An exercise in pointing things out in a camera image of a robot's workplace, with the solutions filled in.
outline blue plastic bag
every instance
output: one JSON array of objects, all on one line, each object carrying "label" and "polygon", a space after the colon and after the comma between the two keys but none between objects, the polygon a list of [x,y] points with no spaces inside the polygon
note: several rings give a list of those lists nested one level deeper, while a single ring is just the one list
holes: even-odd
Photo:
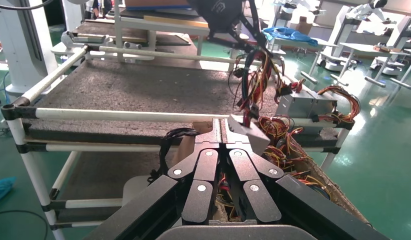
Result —
[{"label": "blue plastic bag", "polygon": [[314,47],[318,45],[317,40],[289,27],[273,26],[264,28],[261,31],[266,36],[268,41],[271,41],[274,38],[278,38],[288,39],[296,42],[305,42]]},{"label": "blue plastic bag", "polygon": [[16,177],[7,177],[0,180],[0,200],[11,191],[13,188]]}]

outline wheel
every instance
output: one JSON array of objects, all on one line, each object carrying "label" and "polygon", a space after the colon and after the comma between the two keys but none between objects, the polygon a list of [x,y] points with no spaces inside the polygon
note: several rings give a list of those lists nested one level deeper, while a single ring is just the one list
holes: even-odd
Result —
[{"label": "wheel", "polygon": [[326,67],[326,60],[322,60],[322,61],[319,63],[319,66],[321,66],[322,68],[325,68],[325,67]]}]

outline white pipe frame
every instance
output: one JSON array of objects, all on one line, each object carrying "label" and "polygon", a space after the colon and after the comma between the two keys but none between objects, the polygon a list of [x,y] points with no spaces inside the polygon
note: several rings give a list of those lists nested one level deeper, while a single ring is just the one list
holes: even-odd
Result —
[{"label": "white pipe frame", "polygon": [[[22,95],[22,97],[28,99],[30,102],[34,101],[43,90],[48,88],[54,81],[64,74],[75,62],[80,60],[85,54],[89,53],[89,47],[77,51],[73,56],[69,58],[64,64],[57,68],[53,73],[46,76],[38,84],[33,86],[30,90]],[[114,47],[100,46],[100,51],[113,52],[113,53],[127,53],[143,56],[153,57],[166,57],[186,60],[198,60],[198,61],[212,61],[220,63],[235,63],[234,59],[222,58],[222,57],[208,57],[197,55],[181,55],[165,52],[152,52],[142,51],[136,49],[122,49]],[[261,64],[260,62],[254,62],[254,65]],[[297,82],[292,76],[286,76],[291,82]],[[135,111],[108,111],[108,110],[86,110],[86,109],[60,109],[60,108],[42,108],[36,107],[35,116],[31,118],[39,119],[72,119],[72,120],[110,120],[110,121],[141,121],[141,122],[172,122],[172,123],[192,123],[192,122],[210,122],[212,119],[225,119],[229,115],[216,115],[216,114],[191,114],[191,113],[160,113],[160,112],[135,112]],[[331,122],[312,122],[311,119],[294,118],[296,123],[301,123],[304,127],[335,127],[335,124]],[[8,126],[14,138],[16,145],[25,145],[25,130],[23,128],[23,122],[21,117],[14,120],[7,120]],[[342,129],[338,135],[337,147],[341,147],[345,138],[347,137],[349,130]],[[60,189],[69,174],[72,164],[75,162],[78,151],[95,151],[95,152],[156,152],[159,151],[159,147],[156,145],[98,145],[98,144],[58,144],[47,143],[47,151],[71,151],[64,167],[58,175],[53,188]],[[322,147],[305,148],[310,152],[323,152]],[[21,153],[21,158],[25,164],[30,180],[35,188],[35,192],[42,206],[48,206],[51,203],[47,188],[42,179],[41,171],[36,165],[36,161],[32,152]],[[326,169],[327,166],[333,161],[335,154],[328,153],[325,161],[322,164],[322,169]],[[90,207],[120,207],[121,199],[83,199],[83,200],[67,200],[66,208],[90,208]],[[54,210],[45,212],[48,223],[51,226],[57,224],[57,217]],[[73,227],[84,226],[96,226],[101,224],[101,221],[92,222],[72,222]],[[56,240],[64,240],[64,235],[61,229],[55,229],[52,231]]]}]

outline black cable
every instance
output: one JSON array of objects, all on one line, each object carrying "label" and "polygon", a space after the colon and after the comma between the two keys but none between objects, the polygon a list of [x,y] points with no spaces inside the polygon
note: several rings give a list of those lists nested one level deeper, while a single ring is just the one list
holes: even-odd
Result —
[{"label": "black cable", "polygon": [[158,154],[160,160],[160,167],[158,170],[153,169],[150,173],[150,177],[148,177],[147,181],[152,184],[155,180],[157,180],[161,175],[167,175],[169,171],[169,167],[166,163],[166,155],[172,146],[172,142],[174,139],[183,137],[183,136],[190,136],[194,137],[200,135],[198,131],[192,128],[182,127],[176,128],[169,131],[162,139],[160,143],[160,152]]},{"label": "black cable", "polygon": [[0,128],[0,138],[10,132],[9,128]]},{"label": "black cable", "polygon": [[26,211],[26,210],[8,210],[8,211],[0,211],[0,215],[1,214],[8,214],[8,213],[25,213],[25,214],[31,214],[31,215],[35,215],[36,217],[40,218],[43,223],[45,224],[45,234],[43,236],[43,240],[47,239],[48,236],[48,223],[47,221],[39,214],[37,214],[36,212],[32,212],[32,211]]},{"label": "black cable", "polygon": [[42,4],[36,5],[36,6],[6,6],[6,5],[1,5],[0,4],[0,9],[6,9],[6,10],[15,10],[15,11],[25,11],[25,10],[34,10],[34,9],[39,9],[42,7],[45,7],[46,5],[52,3],[54,0],[47,0],[43,2]]}]

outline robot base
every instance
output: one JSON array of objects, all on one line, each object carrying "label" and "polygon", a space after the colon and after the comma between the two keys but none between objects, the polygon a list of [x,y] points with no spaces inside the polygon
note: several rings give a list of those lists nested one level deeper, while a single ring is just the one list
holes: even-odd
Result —
[{"label": "robot base", "polygon": [[320,67],[332,71],[332,72],[341,72],[345,65],[345,62],[333,61],[328,58],[322,59],[321,57],[317,60],[317,65]]},{"label": "robot base", "polygon": [[[370,65],[370,69],[379,72],[386,59],[386,57],[375,58],[372,62],[372,65]],[[388,62],[382,73],[389,76],[398,76],[402,72],[402,67],[404,67],[404,64],[395,61],[390,61]]]}]

